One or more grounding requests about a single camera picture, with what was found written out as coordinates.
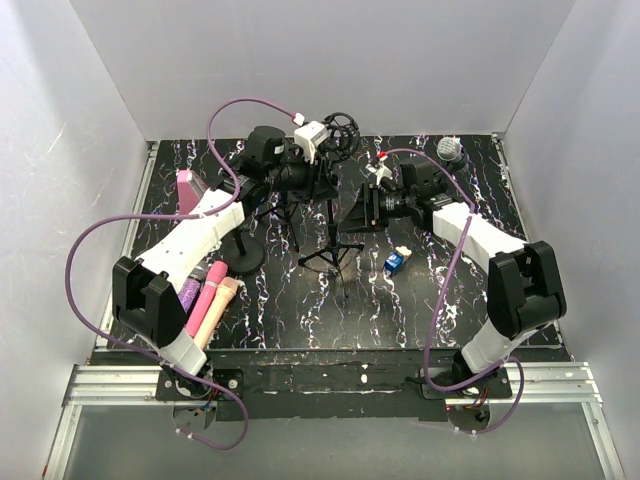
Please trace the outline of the black tripod mic stand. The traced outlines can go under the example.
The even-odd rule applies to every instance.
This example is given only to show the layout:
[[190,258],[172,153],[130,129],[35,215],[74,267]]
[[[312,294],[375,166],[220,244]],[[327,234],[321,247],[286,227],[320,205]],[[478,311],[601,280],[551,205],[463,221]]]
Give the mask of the black tripod mic stand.
[[286,227],[286,231],[291,240],[291,246],[296,253],[300,252],[300,246],[297,239],[297,235],[292,223],[293,215],[296,213],[299,207],[297,200],[290,200],[287,192],[280,192],[277,194],[277,200],[274,206],[265,210],[264,212],[257,213],[255,218],[260,222],[265,217],[275,216]]

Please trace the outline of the black round-base mic stand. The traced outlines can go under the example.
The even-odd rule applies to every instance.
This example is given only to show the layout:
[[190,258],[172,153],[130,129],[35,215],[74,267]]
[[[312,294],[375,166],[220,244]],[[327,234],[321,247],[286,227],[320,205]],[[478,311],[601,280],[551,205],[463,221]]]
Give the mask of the black round-base mic stand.
[[260,269],[264,263],[265,250],[258,240],[235,229],[223,240],[221,257],[231,274],[245,276]]

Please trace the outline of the pink toy microphone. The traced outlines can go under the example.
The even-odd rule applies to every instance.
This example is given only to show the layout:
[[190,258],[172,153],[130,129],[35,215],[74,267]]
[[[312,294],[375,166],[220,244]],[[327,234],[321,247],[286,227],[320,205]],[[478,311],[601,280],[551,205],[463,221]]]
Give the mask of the pink toy microphone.
[[228,266],[223,261],[215,261],[207,271],[199,297],[186,323],[186,330],[191,337],[197,334],[213,302],[218,285],[226,276],[227,271]]

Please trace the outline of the peach toy microphone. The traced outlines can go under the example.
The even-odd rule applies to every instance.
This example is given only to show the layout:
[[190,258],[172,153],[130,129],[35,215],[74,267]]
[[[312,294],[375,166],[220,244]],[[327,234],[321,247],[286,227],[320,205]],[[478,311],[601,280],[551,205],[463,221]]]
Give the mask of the peach toy microphone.
[[221,320],[228,304],[235,297],[238,290],[238,281],[231,277],[225,277],[217,288],[215,296],[207,310],[199,329],[194,337],[195,344],[204,350],[209,343],[213,332]]

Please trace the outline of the purple glitter microphone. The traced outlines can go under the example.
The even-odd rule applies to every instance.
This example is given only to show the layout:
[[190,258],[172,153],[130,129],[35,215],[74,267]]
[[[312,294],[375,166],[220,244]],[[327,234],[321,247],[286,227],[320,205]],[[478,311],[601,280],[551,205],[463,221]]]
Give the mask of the purple glitter microphone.
[[201,288],[201,281],[195,278],[187,278],[178,293],[178,299],[183,310],[189,313],[194,306]]

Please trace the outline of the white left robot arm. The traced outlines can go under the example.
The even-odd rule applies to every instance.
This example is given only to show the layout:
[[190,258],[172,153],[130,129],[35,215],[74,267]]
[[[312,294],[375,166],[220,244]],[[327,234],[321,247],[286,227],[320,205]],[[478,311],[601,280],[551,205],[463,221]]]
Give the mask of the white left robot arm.
[[189,170],[180,172],[187,219],[137,258],[114,265],[115,319],[162,362],[182,370],[178,387],[188,398],[211,392],[213,377],[203,369],[206,345],[237,290],[236,277],[264,262],[264,247],[241,233],[242,224],[272,192],[297,200],[335,198],[329,167],[340,147],[326,121],[304,123],[291,139],[278,128],[256,127],[210,185],[201,185]]

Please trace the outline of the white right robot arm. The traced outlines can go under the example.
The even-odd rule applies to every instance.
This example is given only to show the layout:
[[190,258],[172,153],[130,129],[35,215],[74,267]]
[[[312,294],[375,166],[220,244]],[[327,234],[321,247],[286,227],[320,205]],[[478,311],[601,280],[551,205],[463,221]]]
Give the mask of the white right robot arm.
[[454,179],[442,164],[410,159],[400,171],[400,183],[387,177],[363,183],[339,228],[376,232],[391,219],[408,217],[417,228],[454,245],[456,257],[466,255],[486,272],[487,319],[456,353],[452,385],[437,388],[475,397],[521,343],[566,314],[555,252],[544,241],[526,243],[499,230],[476,214],[468,197],[454,200],[447,192]]

